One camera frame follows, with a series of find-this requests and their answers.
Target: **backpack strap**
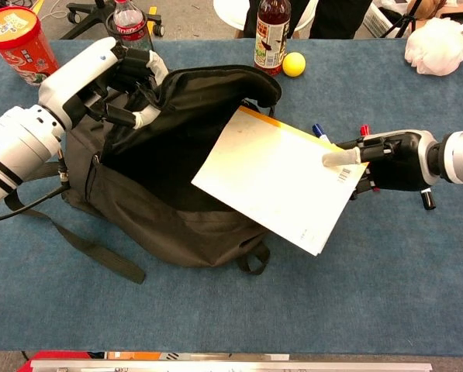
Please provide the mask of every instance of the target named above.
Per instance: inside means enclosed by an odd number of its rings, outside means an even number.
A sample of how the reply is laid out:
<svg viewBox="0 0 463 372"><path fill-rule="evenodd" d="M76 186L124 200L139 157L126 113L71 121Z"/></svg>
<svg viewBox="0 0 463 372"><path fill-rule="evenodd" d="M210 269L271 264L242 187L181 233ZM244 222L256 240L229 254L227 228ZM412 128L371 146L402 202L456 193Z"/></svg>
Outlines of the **backpack strap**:
<svg viewBox="0 0 463 372"><path fill-rule="evenodd" d="M259 267L251 269L249 259L255 257L261 262ZM260 275L264 272L264 269L268 265L269 258L271 257L271 251L263 242L260 242L248 253L245 253L243 256L237 258L237 264L240 270L247 274Z"/></svg>
<svg viewBox="0 0 463 372"><path fill-rule="evenodd" d="M26 181L38 180L40 178L51 177L57 175L58 162L45 163L41 168L29 176ZM4 199L5 204L13 211L24 207L24 204L19 200L17 189L7 195ZM141 284L145 279L145 273L132 261L112 252L111 250L94 244L74 234L72 231L66 229L61 224L55 222L51 217L45 213L29 209L24 211L23 214L31 215L40 219L47 219L51 221L57 231L77 250L86 254L88 257L99 262L101 265L109 268L115 273L125 277L126 279Z"/></svg>

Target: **table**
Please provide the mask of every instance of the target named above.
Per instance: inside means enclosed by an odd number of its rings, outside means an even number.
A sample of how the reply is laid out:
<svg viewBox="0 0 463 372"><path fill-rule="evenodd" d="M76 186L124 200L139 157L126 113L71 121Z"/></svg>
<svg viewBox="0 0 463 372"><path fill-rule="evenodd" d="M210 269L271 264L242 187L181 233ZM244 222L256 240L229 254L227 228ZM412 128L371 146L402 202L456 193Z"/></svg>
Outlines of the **table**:
<svg viewBox="0 0 463 372"><path fill-rule="evenodd" d="M88 42L52 46L61 62ZM277 117L333 141L375 132L463 129L463 64L418 75L405 40L293 40L304 75L278 77ZM170 68L251 64L253 40L156 43ZM0 115L30 106L26 86L0 59ZM28 201L57 184L22 186ZM160 350L248 353L405 353L463 356L463 185L441 181L437 209L418 193L382 191L351 201L323 253L312 257L270 234L259 277L236 265L187 269L159 261L115 226L60 198L40 210L80 236L137 262L142 285L70 247L46 221L0 222L0 350ZM0 213L5 209L0 206Z"/></svg>

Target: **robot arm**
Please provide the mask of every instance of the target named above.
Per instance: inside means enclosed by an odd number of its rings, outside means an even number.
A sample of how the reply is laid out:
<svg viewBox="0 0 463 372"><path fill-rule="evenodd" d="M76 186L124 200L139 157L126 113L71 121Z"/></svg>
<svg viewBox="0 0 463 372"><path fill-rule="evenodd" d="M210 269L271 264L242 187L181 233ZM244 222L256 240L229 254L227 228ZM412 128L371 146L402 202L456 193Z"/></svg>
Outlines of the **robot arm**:
<svg viewBox="0 0 463 372"><path fill-rule="evenodd" d="M40 86L38 105L14 107L0 117L0 200L60 150L60 139L85 115L140 128L159 110L129 112L104 103L108 87L134 90L168 73L156 53L128 50L108 37L93 43Z"/></svg>
<svg viewBox="0 0 463 372"><path fill-rule="evenodd" d="M370 162L375 185L402 191L420 191L441 177L463 184L463 132L438 143L425 130L401 130L364 136L340 143L345 149L323 157L327 167Z"/></svg>

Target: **yellow ball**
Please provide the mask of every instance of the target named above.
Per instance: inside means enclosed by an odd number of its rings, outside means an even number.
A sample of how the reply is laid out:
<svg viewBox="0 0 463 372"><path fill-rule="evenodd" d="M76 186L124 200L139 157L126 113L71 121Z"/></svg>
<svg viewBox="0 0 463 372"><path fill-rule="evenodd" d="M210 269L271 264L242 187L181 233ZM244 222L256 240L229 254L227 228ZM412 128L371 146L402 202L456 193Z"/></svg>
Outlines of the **yellow ball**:
<svg viewBox="0 0 463 372"><path fill-rule="evenodd" d="M301 75L306 69L306 59L298 52L288 53L283 60L283 71L291 78Z"/></svg>

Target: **barcode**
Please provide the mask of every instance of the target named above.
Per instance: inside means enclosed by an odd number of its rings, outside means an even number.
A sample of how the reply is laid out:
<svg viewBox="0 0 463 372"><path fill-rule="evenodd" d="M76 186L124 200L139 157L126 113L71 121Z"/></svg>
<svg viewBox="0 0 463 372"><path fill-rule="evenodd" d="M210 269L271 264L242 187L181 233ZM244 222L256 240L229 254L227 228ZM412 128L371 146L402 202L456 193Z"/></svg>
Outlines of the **barcode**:
<svg viewBox="0 0 463 372"><path fill-rule="evenodd" d="M351 170L347 168L343 168L340 174L338 174L338 181L345 182L348 177L350 177Z"/></svg>

